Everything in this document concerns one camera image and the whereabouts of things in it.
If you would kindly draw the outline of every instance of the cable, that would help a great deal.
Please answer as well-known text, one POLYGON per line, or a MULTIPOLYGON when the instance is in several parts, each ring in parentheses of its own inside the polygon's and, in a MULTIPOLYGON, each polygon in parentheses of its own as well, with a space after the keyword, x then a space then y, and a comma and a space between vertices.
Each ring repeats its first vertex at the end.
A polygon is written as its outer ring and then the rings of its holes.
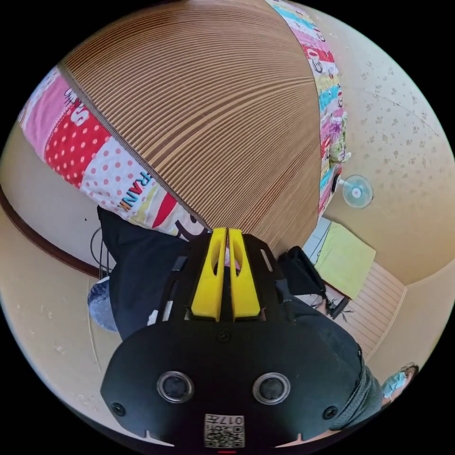
POLYGON ((107 251, 107 266, 104 266, 102 264, 102 254, 103 254, 103 238, 101 237, 101 248, 100 248, 100 259, 98 260, 96 257, 95 257, 95 254, 93 252, 93 241, 95 239, 95 236, 98 234, 98 232, 101 231, 101 228, 99 227, 94 233, 93 235, 91 236, 91 240, 90 240, 90 253, 91 253, 91 256, 93 258, 93 260, 98 264, 98 270, 99 270, 99 278, 103 278, 102 276, 102 273, 103 271, 105 271, 108 275, 112 272, 112 269, 109 268, 109 251, 107 251))

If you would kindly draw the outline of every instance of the wooden floor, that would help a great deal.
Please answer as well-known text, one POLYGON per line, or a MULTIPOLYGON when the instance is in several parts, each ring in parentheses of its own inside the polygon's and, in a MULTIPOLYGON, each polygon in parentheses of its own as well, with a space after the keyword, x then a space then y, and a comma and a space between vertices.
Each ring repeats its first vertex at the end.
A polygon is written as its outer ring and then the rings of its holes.
POLYGON ((404 292, 404 284, 373 263, 358 297, 346 307, 352 313, 345 313, 346 321, 341 315, 335 319, 359 343, 366 361, 393 322, 404 292))

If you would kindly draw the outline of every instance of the yellow-green towel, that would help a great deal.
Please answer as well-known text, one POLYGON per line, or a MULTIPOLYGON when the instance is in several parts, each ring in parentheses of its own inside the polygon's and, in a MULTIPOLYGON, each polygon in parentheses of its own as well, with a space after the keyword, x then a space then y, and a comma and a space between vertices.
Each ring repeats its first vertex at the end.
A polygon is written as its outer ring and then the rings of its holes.
POLYGON ((370 246, 332 221, 315 267, 326 283, 354 300, 375 255, 376 251, 370 246))

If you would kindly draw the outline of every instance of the pink polka dot fabric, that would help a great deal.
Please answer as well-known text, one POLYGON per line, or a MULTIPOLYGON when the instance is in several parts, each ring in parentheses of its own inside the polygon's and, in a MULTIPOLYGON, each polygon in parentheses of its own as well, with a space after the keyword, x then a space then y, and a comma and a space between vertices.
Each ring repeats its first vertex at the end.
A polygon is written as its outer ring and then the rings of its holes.
POLYGON ((57 68, 33 92, 18 121, 42 161, 103 208, 186 240, 206 231, 111 137, 57 68))

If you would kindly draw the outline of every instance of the black bag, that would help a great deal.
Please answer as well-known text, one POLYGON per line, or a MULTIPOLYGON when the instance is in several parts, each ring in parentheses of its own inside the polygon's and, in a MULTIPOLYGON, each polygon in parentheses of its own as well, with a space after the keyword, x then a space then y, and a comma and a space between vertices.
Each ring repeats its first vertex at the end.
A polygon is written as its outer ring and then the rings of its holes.
POLYGON ((328 299, 324 280, 299 246, 293 246, 288 252, 283 253, 278 258, 278 264, 287 279, 290 293, 321 296, 327 302, 327 314, 332 319, 342 313, 349 303, 348 297, 344 297, 337 305, 328 299))

